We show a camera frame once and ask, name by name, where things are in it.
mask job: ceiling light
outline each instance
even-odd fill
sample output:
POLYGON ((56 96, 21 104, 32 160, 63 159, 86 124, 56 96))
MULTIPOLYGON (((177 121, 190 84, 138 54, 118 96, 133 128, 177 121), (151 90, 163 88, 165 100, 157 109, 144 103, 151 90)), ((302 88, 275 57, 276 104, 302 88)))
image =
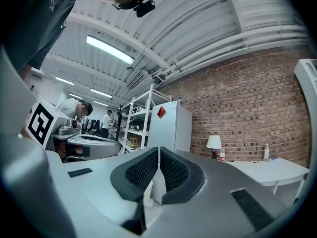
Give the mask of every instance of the ceiling light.
POLYGON ((107 104, 103 104, 103 103, 100 103, 100 102, 97 102, 97 101, 94 101, 95 103, 97 103, 97 104, 100 104, 100 105, 103 105, 103 106, 106 106, 106 107, 108 107, 108 105, 107 104))
POLYGON ((67 80, 65 80, 65 79, 62 79, 62 78, 59 78, 59 77, 55 77, 55 78, 56 78, 57 80, 59 80, 59 81, 65 82, 65 83, 67 83, 67 84, 74 85, 73 82, 67 81, 67 80))
POLYGON ((75 98, 77 98, 77 99, 82 99, 81 97, 79 97, 79 96, 77 96, 77 95, 74 95, 74 94, 71 94, 71 93, 69 93, 69 95, 70 95, 70 96, 73 96, 73 97, 75 97, 75 98))
POLYGON ((126 62, 127 64, 132 64, 134 62, 134 58, 127 55, 126 53, 120 51, 119 49, 106 44, 105 42, 96 39, 95 37, 92 37, 90 35, 87 36, 86 42, 98 49, 101 49, 103 51, 106 51, 107 53, 121 59, 122 61, 126 62))
POLYGON ((94 89, 90 89, 90 90, 91 90, 92 92, 94 92, 94 93, 98 93, 98 94, 104 95, 104 96, 106 96, 106 97, 108 97, 108 98, 112 98, 112 96, 109 95, 109 94, 107 94, 107 93, 102 93, 102 92, 99 92, 99 91, 94 90, 94 89))

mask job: red sticker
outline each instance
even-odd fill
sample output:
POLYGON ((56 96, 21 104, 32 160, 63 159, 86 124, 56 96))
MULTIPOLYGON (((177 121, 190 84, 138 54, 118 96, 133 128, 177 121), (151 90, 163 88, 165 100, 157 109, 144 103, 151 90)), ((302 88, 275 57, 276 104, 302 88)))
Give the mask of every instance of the red sticker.
POLYGON ((164 109, 163 107, 160 107, 159 110, 158 110, 158 113, 157 113, 158 117, 159 117, 160 119, 162 119, 162 117, 163 117, 165 114, 166 114, 165 109, 164 109))

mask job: refrigerator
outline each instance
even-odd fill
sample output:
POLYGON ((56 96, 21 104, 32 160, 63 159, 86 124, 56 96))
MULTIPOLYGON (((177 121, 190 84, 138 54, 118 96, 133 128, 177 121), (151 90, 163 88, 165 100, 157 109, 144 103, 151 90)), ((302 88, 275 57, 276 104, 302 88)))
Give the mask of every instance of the refrigerator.
POLYGON ((192 114, 177 101, 154 106, 147 147, 165 146, 190 152, 192 138, 192 114), (165 114, 160 118, 159 109, 165 114))

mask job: water bottle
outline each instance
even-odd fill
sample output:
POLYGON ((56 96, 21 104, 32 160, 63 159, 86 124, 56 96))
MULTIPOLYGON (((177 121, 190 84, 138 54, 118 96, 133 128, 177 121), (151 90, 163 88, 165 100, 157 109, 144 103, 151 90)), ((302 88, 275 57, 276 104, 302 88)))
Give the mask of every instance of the water bottle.
POLYGON ((178 104, 182 105, 182 98, 180 96, 178 97, 178 104))
POLYGON ((268 147, 268 143, 266 143, 265 149, 264 149, 264 161, 268 161, 268 159, 269 159, 269 147, 268 147))
POLYGON ((225 154, 226 154, 226 149, 224 148, 224 146, 222 146, 220 149, 220 160, 221 161, 224 161, 225 154))

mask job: metal shelf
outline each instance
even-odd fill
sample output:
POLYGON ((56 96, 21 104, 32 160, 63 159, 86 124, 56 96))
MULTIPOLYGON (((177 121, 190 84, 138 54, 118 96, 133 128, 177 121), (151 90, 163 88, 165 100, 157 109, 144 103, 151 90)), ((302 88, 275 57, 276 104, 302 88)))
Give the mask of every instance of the metal shelf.
MULTIPOLYGON (((149 94, 150 91, 147 91, 145 92, 144 94, 142 94, 141 96, 139 96, 138 98, 136 98, 134 100, 134 104, 138 105, 138 106, 145 106, 145 102, 147 101, 147 99, 149 98, 148 97, 148 94, 149 94)), ((159 104, 162 104, 162 103, 165 103, 165 102, 169 102, 170 99, 168 96, 156 91, 156 90, 153 90, 152 92, 152 101, 155 103, 154 106, 156 105, 159 105, 159 104)), ((128 109, 130 108, 131 106, 131 102, 129 102, 128 104, 126 104, 125 106, 123 106, 122 109, 128 109)))
MULTIPOLYGON (((143 111, 131 114, 131 117, 135 118, 134 120, 136 120, 136 119, 137 120, 144 120, 146 113, 147 113, 147 111, 143 110, 143 111)), ((151 119, 151 116, 152 116, 152 110, 149 111, 149 119, 151 119)))
POLYGON ((145 148, 145 139, 146 139, 146 136, 149 135, 148 131, 144 133, 140 131, 130 130, 129 129, 130 122, 134 120, 139 120, 139 119, 143 120, 144 121, 143 129, 146 129, 148 121, 151 120, 151 116, 152 116, 152 111, 150 110, 151 105, 156 106, 156 105, 169 102, 169 101, 170 101, 170 97, 153 89, 153 85, 151 85, 149 91, 145 92, 144 94, 142 94, 141 96, 137 98, 133 97, 130 103, 123 106, 122 109, 127 110, 128 115, 124 116, 124 117, 127 117, 127 126, 126 126, 127 129, 124 130, 125 133, 124 133, 124 139, 122 142, 121 154, 124 154, 125 149, 127 149, 128 151, 131 151, 131 148, 126 145, 128 142, 128 133, 132 133, 142 137, 141 144, 140 144, 141 149, 145 148), (136 106, 142 106, 145 109, 140 112, 132 113, 133 108, 135 108, 136 106))
POLYGON ((139 136, 143 136, 143 132, 141 132, 141 131, 136 131, 136 130, 131 130, 131 129, 129 129, 128 132, 129 132, 129 133, 132 133, 132 134, 139 135, 139 136))
MULTIPOLYGON (((123 144, 123 139, 122 138, 119 138, 118 139, 118 142, 123 146, 124 144, 123 144)), ((129 145, 125 145, 124 146, 125 147, 125 149, 127 149, 128 150, 128 152, 134 152, 134 151, 137 151, 138 149, 132 149, 129 145)))

